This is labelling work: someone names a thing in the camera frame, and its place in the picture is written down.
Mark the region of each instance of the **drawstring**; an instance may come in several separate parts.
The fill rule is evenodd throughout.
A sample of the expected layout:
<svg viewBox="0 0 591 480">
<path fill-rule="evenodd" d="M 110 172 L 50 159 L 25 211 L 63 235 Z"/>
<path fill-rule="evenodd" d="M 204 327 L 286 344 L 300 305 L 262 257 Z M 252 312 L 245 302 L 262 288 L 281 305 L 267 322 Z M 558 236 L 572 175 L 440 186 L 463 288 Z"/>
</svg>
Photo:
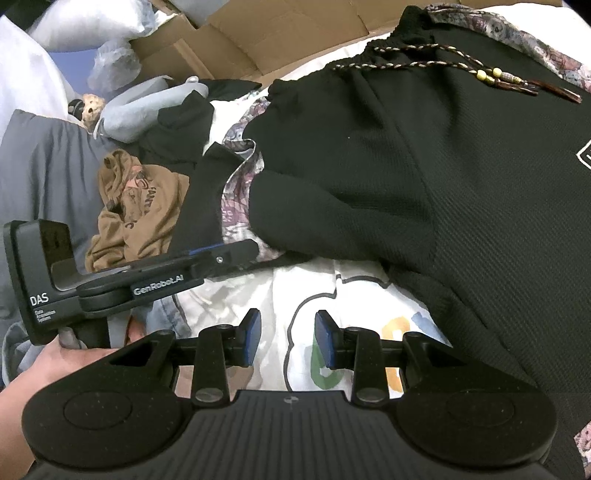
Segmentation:
<svg viewBox="0 0 591 480">
<path fill-rule="evenodd" d="M 477 80 L 501 90 L 512 90 L 514 92 L 524 93 L 526 95 L 537 96 L 540 90 L 545 90 L 546 92 L 553 93 L 561 98 L 570 100 L 574 103 L 581 103 L 583 99 L 580 95 L 577 95 L 566 88 L 558 87 L 556 85 L 552 85 L 551 83 L 541 82 L 539 80 L 523 80 L 522 78 L 513 75 L 508 72 L 503 72 L 500 68 L 490 68 L 487 65 L 484 65 L 480 60 L 475 59 L 474 57 L 458 50 L 456 47 L 452 47 L 450 45 L 441 45 L 439 43 L 429 43 L 424 45 L 406 45 L 403 47 L 374 47 L 374 51 L 379 53 L 387 53 L 387 52 L 401 52 L 401 51 L 409 51 L 409 50 L 425 50 L 425 49 L 439 49 L 449 51 L 451 53 L 457 54 L 460 57 L 466 59 L 469 63 L 477 65 L 476 68 L 473 66 L 469 66 L 463 62 L 452 62 L 452 61 L 443 61 L 443 60 L 429 60 L 429 61 L 412 61 L 410 63 L 382 63 L 382 64 L 375 64 L 375 63 L 348 63 L 348 64 L 335 64 L 332 69 L 333 70 L 347 70 L 347 69 L 357 69 L 357 70 L 369 70 L 369 69 L 406 69 L 409 67 L 419 67 L 419 68 L 427 68 L 433 66 L 442 66 L 442 67 L 452 67 L 460 70 L 464 70 L 471 75 L 473 75 Z"/>
</svg>

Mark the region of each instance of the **knit fabric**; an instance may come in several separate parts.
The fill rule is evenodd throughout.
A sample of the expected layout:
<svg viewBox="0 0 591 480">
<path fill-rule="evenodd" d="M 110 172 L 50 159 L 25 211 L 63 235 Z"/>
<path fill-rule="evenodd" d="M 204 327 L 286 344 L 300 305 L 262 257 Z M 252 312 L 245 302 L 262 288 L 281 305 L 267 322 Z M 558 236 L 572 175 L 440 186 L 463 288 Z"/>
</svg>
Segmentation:
<svg viewBox="0 0 591 480">
<path fill-rule="evenodd" d="M 568 88 L 583 103 L 494 89 L 445 67 L 328 65 L 277 81 L 243 136 L 265 158 L 249 192 L 251 228 L 276 249 L 382 261 L 455 348 L 552 398 L 559 427 L 546 465 L 580 480 L 574 437 L 591 420 L 591 96 L 416 7 L 351 62 L 457 61 L 441 50 L 375 50 L 425 43 Z"/>
</svg>

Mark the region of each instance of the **white pillow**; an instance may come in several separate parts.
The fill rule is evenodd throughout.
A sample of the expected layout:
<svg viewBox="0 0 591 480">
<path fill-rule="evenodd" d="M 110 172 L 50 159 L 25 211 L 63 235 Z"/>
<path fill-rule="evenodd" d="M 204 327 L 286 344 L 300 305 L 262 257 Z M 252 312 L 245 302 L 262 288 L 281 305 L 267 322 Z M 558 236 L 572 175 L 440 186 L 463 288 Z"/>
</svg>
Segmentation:
<svg viewBox="0 0 591 480">
<path fill-rule="evenodd" d="M 16 109 L 77 122 L 68 115 L 76 94 L 49 54 L 7 17 L 0 17 L 0 142 Z"/>
<path fill-rule="evenodd" d="M 571 8 L 539 4 L 484 8 L 583 65 L 591 66 L 591 27 Z"/>
<path fill-rule="evenodd" d="M 56 0 L 28 33 L 50 52 L 91 50 L 156 29 L 150 0 Z"/>
</svg>

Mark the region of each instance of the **gray fabric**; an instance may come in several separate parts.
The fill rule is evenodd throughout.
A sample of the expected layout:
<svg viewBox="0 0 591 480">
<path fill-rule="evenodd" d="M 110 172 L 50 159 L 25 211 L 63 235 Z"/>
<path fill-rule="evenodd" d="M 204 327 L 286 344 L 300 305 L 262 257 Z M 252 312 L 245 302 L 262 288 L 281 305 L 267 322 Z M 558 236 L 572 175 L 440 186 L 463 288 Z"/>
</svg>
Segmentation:
<svg viewBox="0 0 591 480">
<path fill-rule="evenodd" d="M 197 77 L 190 77 L 182 85 L 158 90 L 167 86 L 166 78 L 156 77 L 140 83 L 107 103 L 96 124 L 94 137 L 105 136 L 124 144 L 133 143 L 158 124 L 158 113 L 162 108 L 180 105 L 194 91 L 203 97 L 209 93 L 207 86 L 199 83 Z"/>
<path fill-rule="evenodd" d="M 76 124 L 15 110 L 0 145 L 0 226 L 36 219 L 68 224 L 76 263 L 83 271 L 103 208 L 97 172 L 105 155 L 116 148 Z M 0 235 L 0 338 L 20 320 Z M 24 350 L 15 349 L 14 354 Z M 2 357 L 7 357 L 5 350 Z"/>
<path fill-rule="evenodd" d="M 191 336 L 191 329 L 172 297 L 157 300 L 153 305 L 136 307 L 131 314 L 145 325 L 147 334 L 158 330 L 172 330 L 177 338 Z M 128 319 L 129 313 L 109 319 L 109 336 L 113 348 L 123 347 Z M 72 329 L 62 329 L 59 335 L 63 347 L 86 349 L 86 345 L 76 338 Z M 2 381 L 4 385 L 8 385 L 19 374 L 27 370 L 42 350 L 42 346 L 32 345 L 28 340 L 22 322 L 12 325 L 2 344 Z"/>
<path fill-rule="evenodd" d="M 76 264 L 84 271 L 90 239 L 98 233 L 103 208 L 97 173 L 103 158 L 117 148 L 106 139 L 94 139 L 76 124 L 16 110 L 0 145 L 0 226 L 11 220 L 47 219 L 70 227 Z M 174 300 L 169 297 L 142 306 L 132 314 L 146 324 L 148 333 L 171 329 L 180 338 L 191 335 Z M 109 319 L 114 348 L 123 346 L 126 315 Z M 2 385 L 29 368 L 43 347 L 28 340 L 15 304 L 0 235 L 0 338 Z M 67 348 L 85 348 L 73 332 L 60 332 Z"/>
</svg>

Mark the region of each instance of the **tassel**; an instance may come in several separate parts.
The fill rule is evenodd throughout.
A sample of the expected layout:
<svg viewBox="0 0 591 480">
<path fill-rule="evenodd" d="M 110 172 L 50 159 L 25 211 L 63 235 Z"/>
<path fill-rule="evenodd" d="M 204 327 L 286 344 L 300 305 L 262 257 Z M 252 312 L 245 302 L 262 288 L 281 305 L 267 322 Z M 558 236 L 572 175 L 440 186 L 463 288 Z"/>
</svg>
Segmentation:
<svg viewBox="0 0 591 480">
<path fill-rule="evenodd" d="M 553 93 L 561 98 L 566 98 L 574 103 L 581 103 L 583 99 L 580 95 L 577 95 L 566 88 L 557 87 L 556 85 L 552 85 L 551 83 L 541 82 L 540 80 L 528 80 L 527 83 L 531 85 L 535 85 L 536 87 L 545 90 L 546 92 Z"/>
<path fill-rule="evenodd" d="M 496 88 L 499 88 L 501 90 L 511 90 L 513 92 L 519 92 L 519 93 L 524 93 L 526 95 L 531 95 L 531 96 L 537 96 L 538 92 L 536 90 L 531 90 L 529 88 L 525 88 L 525 87 L 521 87 L 518 85 L 514 85 L 512 83 L 507 83 L 507 82 L 503 82 L 499 79 L 495 79 L 495 84 L 494 86 Z"/>
</svg>

